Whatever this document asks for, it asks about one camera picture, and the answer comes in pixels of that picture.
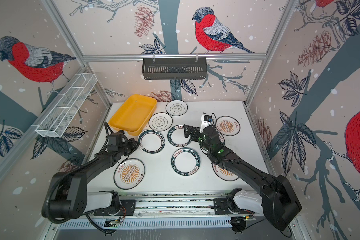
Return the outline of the orange sunburst plate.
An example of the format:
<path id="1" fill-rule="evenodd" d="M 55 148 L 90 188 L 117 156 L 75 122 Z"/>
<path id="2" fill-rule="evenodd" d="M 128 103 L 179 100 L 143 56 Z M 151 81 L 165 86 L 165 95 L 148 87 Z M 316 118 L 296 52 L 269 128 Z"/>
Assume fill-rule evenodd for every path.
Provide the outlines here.
<path id="1" fill-rule="evenodd" d="M 116 168 L 114 183 L 122 190 L 130 190 L 138 186 L 146 173 L 144 163 L 139 159 L 128 159 Z"/>
<path id="2" fill-rule="evenodd" d="M 235 136 L 240 130 L 240 123 L 229 116 L 222 116 L 217 119 L 216 128 L 218 132 L 225 136 Z"/>
<path id="3" fill-rule="evenodd" d="M 223 169 L 217 165 L 212 164 L 214 173 L 222 180 L 227 182 L 233 182 L 236 181 L 239 177 L 237 177 L 235 174 L 231 173 L 230 171 Z"/>

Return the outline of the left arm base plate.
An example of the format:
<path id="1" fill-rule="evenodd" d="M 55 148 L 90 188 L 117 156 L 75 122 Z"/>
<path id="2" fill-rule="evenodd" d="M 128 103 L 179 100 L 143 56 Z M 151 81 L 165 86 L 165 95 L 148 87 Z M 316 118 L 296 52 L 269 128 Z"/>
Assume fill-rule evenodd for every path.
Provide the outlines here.
<path id="1" fill-rule="evenodd" d="M 136 207 L 136 200 L 119 200 L 119 203 L 104 209 L 94 211 L 96 217 L 125 217 L 133 216 Z"/>

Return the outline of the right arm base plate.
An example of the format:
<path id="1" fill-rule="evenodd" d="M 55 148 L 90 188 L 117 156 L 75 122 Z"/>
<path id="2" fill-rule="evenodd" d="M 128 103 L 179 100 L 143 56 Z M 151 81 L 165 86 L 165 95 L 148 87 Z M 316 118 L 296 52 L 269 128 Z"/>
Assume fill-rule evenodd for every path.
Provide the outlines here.
<path id="1" fill-rule="evenodd" d="M 216 215 L 238 215 L 246 214 L 253 215 L 255 212 L 244 209 L 241 210 L 232 200 L 228 199 L 214 199 L 212 209 L 214 209 Z"/>

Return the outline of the aluminium mounting rail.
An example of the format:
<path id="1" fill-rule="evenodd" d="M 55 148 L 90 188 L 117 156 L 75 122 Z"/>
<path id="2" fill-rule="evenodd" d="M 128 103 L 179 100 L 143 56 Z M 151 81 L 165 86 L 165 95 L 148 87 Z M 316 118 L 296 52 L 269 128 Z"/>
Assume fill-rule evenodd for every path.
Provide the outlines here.
<path id="1" fill-rule="evenodd" d="M 262 199 L 260 195 L 249 193 L 240 189 L 235 189 L 232 193 L 226 196 L 195 195 L 179 196 L 177 198 L 171 196 L 155 196 L 153 199 L 147 199 L 145 196 L 143 196 L 137 200 L 119 198 L 119 200 L 136 200 L 136 207 L 133 215 L 135 217 L 149 217 L 158 215 L 216 215 L 214 209 L 211 208 L 214 203 L 214 199 L 232 200 L 236 206 L 239 207 L 239 209 L 247 209 L 255 212 L 253 215 L 259 214 L 264 216 L 263 208 L 261 206 Z"/>

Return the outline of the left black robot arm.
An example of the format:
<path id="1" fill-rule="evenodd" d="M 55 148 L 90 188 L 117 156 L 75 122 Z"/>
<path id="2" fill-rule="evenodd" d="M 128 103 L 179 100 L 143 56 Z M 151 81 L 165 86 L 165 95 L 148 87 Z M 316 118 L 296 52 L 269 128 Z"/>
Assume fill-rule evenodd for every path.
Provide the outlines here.
<path id="1" fill-rule="evenodd" d="M 127 138 L 124 131 L 114 132 L 104 123 L 106 140 L 94 159 L 69 172 L 56 173 L 42 207 L 42 216 L 54 224 L 88 215 L 97 210 L 111 209 L 117 213 L 121 208 L 115 191 L 88 192 L 88 183 L 105 170 L 118 164 L 122 157 L 129 157 L 140 143 Z"/>

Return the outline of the dark green rim plate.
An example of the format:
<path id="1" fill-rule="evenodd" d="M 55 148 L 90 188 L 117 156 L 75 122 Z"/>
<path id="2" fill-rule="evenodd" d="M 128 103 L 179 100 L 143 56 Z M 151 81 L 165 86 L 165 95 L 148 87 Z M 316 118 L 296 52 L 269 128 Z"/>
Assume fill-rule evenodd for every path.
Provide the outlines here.
<path id="1" fill-rule="evenodd" d="M 143 152 L 148 154 L 157 154 L 161 152 L 165 147 L 164 136 L 154 130 L 145 130 L 139 137 L 140 148 Z"/>

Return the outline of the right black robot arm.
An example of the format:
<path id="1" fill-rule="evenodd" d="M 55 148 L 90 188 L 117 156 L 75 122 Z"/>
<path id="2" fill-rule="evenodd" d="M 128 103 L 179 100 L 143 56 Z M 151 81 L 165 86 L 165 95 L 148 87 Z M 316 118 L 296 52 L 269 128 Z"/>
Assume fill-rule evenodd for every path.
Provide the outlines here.
<path id="1" fill-rule="evenodd" d="M 184 125 L 184 135 L 191 141 L 198 142 L 213 164 L 235 174 L 257 191 L 262 199 L 261 206 L 265 218 L 279 231 L 284 231 L 302 210 L 301 203 L 287 178 L 267 174 L 242 160 L 233 150 L 222 145 L 214 126 L 201 130 Z"/>

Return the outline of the yellow plastic bin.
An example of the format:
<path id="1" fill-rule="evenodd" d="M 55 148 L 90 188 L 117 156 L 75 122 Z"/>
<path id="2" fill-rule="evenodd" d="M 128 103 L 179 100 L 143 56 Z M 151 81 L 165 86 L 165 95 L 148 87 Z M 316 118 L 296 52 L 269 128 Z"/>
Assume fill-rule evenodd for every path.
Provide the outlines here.
<path id="1" fill-rule="evenodd" d="M 123 130 L 138 136 L 156 110 L 157 100 L 143 95 L 131 95 L 111 117 L 108 124 L 115 130 Z"/>

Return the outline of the white plate flower emblem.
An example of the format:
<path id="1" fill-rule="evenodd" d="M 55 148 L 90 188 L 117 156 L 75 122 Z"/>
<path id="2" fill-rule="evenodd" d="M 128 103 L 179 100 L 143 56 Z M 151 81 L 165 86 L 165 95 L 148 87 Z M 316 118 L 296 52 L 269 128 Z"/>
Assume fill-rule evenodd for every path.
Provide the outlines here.
<path id="1" fill-rule="evenodd" d="M 149 120 L 149 127 L 157 132 L 168 130 L 173 124 L 173 118 L 167 113 L 156 113 Z"/>
<path id="2" fill-rule="evenodd" d="M 166 105 L 166 112 L 174 117 L 182 116 L 188 111 L 188 105 L 182 100 L 172 100 Z"/>

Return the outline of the white plate flower emblem far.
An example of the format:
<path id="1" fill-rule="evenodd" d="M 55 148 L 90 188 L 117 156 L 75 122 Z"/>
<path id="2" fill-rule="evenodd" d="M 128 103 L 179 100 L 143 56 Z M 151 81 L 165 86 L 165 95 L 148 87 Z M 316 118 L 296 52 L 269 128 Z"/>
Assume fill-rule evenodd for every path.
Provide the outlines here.
<path id="1" fill-rule="evenodd" d="M 188 111 L 188 105 L 182 100 L 172 100 L 166 105 L 166 112 L 174 117 L 182 116 Z"/>

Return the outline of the green rim lettered plate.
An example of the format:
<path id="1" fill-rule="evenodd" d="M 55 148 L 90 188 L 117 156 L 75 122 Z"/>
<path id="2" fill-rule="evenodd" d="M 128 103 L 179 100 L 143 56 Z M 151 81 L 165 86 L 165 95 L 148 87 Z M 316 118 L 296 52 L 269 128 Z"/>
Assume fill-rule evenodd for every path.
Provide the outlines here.
<path id="1" fill-rule="evenodd" d="M 185 137 L 184 126 L 176 125 L 170 128 L 168 131 L 168 141 L 171 145 L 182 148 L 191 143 L 190 137 Z"/>
<path id="2" fill-rule="evenodd" d="M 199 170 L 201 158 L 194 149 L 180 148 L 172 154 L 171 166 L 178 175 L 191 176 Z"/>

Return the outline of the green rim lettered plate front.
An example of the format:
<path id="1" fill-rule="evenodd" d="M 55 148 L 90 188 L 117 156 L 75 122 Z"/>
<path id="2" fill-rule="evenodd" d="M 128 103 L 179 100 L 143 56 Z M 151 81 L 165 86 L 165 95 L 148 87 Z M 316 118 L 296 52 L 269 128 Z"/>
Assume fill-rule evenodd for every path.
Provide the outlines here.
<path id="1" fill-rule="evenodd" d="M 180 148 L 172 154 L 171 166 L 178 175 L 191 176 L 199 170 L 201 158 L 194 149 Z"/>

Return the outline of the white plate flower emblem near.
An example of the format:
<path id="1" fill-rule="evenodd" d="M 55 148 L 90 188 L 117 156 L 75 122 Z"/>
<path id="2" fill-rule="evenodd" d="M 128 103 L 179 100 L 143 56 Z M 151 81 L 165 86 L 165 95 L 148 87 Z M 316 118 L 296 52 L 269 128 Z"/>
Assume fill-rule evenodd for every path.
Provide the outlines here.
<path id="1" fill-rule="evenodd" d="M 173 118 L 167 113 L 156 113 L 149 120 L 149 127 L 157 132 L 168 130 L 173 124 Z"/>

